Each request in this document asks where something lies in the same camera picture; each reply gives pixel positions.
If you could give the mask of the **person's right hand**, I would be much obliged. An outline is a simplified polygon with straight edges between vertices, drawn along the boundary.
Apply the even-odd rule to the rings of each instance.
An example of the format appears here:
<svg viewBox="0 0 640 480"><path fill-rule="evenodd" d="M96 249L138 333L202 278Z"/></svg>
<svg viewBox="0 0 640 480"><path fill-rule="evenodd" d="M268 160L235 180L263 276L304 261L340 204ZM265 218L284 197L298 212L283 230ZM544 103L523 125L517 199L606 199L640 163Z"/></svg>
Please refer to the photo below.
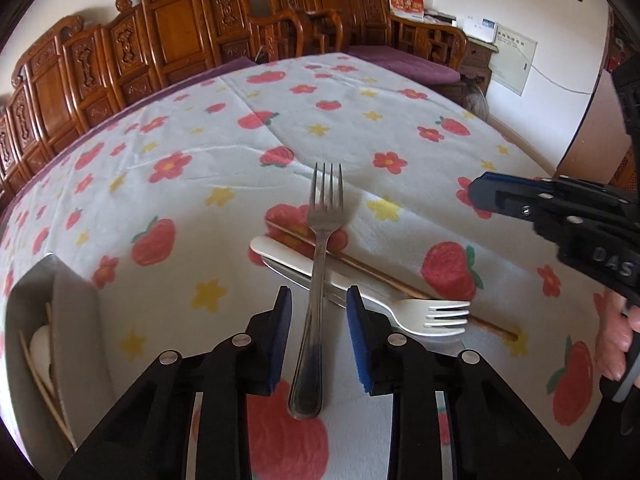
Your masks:
<svg viewBox="0 0 640 480"><path fill-rule="evenodd" d="M627 300L611 289L605 289L600 310L599 330L594 360L599 372L608 379L620 382L626 372L625 353L634 333L639 331L639 308L631 306L623 315Z"/></svg>

